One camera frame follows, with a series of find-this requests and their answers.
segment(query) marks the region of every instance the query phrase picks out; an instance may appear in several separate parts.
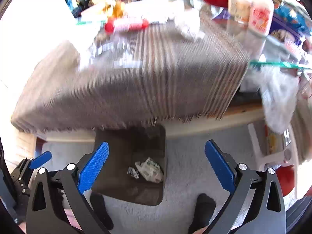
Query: black sock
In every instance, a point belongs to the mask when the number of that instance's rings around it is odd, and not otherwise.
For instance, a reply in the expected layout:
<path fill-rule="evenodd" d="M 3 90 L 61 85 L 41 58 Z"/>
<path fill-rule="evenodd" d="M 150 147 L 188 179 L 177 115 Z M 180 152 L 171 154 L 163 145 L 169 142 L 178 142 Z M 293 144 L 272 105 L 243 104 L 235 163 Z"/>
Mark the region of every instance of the black sock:
<path fill-rule="evenodd" d="M 92 192 L 90 196 L 90 202 L 93 207 L 93 211 L 107 230 L 112 230 L 114 224 L 110 216 L 106 212 L 104 198 L 101 194 Z"/>
<path fill-rule="evenodd" d="M 193 234 L 195 231 L 209 225 L 209 221 L 216 208 L 216 202 L 207 196 L 205 193 L 197 197 L 193 222 L 188 228 L 188 234 Z"/>

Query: beige cloth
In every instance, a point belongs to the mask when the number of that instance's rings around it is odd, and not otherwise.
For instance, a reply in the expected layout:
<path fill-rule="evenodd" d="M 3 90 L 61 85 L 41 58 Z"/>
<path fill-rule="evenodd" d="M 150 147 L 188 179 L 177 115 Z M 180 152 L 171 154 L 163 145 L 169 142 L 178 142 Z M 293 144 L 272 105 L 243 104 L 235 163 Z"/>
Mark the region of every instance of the beige cloth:
<path fill-rule="evenodd" d="M 118 129 L 201 115 L 221 118 L 249 55 L 203 14 L 201 30 L 205 37 L 196 42 L 185 40 L 174 24 L 127 34 L 140 68 L 113 68 L 100 55 L 78 71 L 80 55 L 65 41 L 36 66 L 11 122 L 21 131 L 44 132 Z"/>

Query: blue gripper pad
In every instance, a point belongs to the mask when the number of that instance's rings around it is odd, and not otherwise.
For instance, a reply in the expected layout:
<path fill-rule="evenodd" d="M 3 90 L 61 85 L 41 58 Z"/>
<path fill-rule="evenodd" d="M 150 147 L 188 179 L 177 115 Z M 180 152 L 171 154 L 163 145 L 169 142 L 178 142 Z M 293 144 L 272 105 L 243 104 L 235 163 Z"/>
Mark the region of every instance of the blue gripper pad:
<path fill-rule="evenodd" d="M 79 175 L 77 186 L 81 194 L 91 189 L 96 177 L 99 175 L 100 170 L 108 158 L 109 151 L 108 143 L 103 142 L 93 156 L 91 156 L 85 167 L 83 167 Z"/>
<path fill-rule="evenodd" d="M 29 169 L 31 170 L 37 169 L 46 162 L 48 162 L 51 158 L 52 158 L 51 152 L 46 151 L 30 162 Z"/>
<path fill-rule="evenodd" d="M 213 142 L 211 141 L 206 142 L 205 154 L 213 168 L 213 171 L 218 177 L 218 180 L 221 183 L 223 189 L 229 191 L 230 194 L 233 194 L 236 189 L 234 183 L 235 181 L 234 173 L 231 171 L 230 167 L 225 162 L 223 156 L 221 155 L 219 150 L 215 147 Z"/>

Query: sock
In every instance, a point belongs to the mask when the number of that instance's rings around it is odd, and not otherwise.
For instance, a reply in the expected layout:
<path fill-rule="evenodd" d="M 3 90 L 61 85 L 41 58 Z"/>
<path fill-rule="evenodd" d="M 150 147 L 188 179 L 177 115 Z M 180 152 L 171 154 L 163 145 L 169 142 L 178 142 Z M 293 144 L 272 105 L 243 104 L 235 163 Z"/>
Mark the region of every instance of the sock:
<path fill-rule="evenodd" d="M 101 194 L 92 192 L 90 196 L 90 202 L 93 207 L 93 211 L 99 220 L 103 223 L 107 230 L 112 230 L 114 224 L 110 216 L 106 212 L 104 198 Z"/>
<path fill-rule="evenodd" d="M 193 222 L 188 228 L 188 234 L 193 234 L 195 231 L 209 225 L 209 221 L 216 208 L 216 202 L 207 196 L 205 193 L 197 197 Z"/>

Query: gray carpet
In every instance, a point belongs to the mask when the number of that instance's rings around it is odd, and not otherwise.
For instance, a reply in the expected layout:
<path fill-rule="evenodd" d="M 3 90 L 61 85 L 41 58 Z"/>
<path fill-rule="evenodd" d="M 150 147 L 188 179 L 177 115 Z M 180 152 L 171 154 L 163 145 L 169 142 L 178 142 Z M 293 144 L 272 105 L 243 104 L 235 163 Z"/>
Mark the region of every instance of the gray carpet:
<path fill-rule="evenodd" d="M 143 206 L 105 197 L 107 212 L 113 220 L 112 234 L 187 233 L 192 222 L 196 198 L 206 193 L 217 204 L 213 218 L 222 208 L 229 192 L 222 189 L 204 154 L 207 140 L 213 139 L 220 149 L 230 153 L 237 162 L 255 168 L 252 143 L 247 126 L 209 134 L 185 136 L 166 141 L 168 159 L 163 201 L 158 206 Z M 92 151 L 92 144 L 47 143 L 43 151 L 53 154 L 48 170 L 63 169 Z M 240 225 L 243 215 L 235 225 Z"/>

